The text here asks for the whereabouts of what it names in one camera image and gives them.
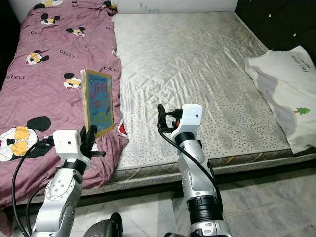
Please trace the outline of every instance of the book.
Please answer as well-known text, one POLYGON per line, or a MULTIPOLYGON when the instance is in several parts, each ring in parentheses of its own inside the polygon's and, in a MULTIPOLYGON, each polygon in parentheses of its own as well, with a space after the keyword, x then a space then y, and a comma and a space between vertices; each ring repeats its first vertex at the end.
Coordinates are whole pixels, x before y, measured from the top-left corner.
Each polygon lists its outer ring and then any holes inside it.
POLYGON ((80 77, 85 129, 88 132, 95 125, 98 138, 114 128, 112 76, 83 69, 80 77))

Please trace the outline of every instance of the white pillowcase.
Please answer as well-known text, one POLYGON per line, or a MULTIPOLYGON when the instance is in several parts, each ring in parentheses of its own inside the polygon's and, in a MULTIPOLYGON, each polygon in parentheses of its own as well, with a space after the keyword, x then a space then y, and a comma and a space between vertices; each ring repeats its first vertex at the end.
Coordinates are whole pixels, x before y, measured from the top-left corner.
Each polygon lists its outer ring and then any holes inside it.
POLYGON ((316 68, 301 46, 246 58, 245 70, 269 104, 293 153, 316 147, 316 68))

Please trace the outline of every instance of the mattress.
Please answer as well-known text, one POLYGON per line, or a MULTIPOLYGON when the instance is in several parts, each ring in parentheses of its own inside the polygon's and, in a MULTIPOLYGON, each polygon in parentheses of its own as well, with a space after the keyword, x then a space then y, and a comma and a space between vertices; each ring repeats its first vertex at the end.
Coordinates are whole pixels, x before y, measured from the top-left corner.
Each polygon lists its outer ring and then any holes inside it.
POLYGON ((83 195, 179 181, 177 151, 157 131, 166 110, 203 105, 201 140, 216 174, 314 159, 293 155, 272 112, 244 71, 267 49, 231 12, 118 14, 121 111, 129 143, 107 185, 83 195))

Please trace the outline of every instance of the tile floor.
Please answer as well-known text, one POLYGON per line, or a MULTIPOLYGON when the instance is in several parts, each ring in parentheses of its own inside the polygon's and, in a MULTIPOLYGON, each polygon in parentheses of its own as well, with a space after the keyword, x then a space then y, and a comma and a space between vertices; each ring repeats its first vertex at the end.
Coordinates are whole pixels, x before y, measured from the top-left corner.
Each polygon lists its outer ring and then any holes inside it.
MULTIPOLYGON (((316 168, 309 168, 220 185, 233 236, 316 237, 315 184, 316 168)), ((93 223, 113 212, 122 215, 125 237, 163 237, 173 231, 188 234, 190 222, 182 193, 165 192, 79 207, 71 236, 83 236, 93 223)), ((14 227, 13 237, 21 236, 14 227)))

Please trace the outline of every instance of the white wall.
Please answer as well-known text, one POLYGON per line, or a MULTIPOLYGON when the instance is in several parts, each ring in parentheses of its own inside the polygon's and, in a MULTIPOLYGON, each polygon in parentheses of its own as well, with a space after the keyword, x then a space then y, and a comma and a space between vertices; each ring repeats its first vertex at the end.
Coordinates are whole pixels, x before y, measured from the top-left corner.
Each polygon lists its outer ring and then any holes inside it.
MULTIPOLYGON (((9 0, 19 22, 41 0, 9 0)), ((234 11, 238 0, 112 0, 119 13, 234 11)))

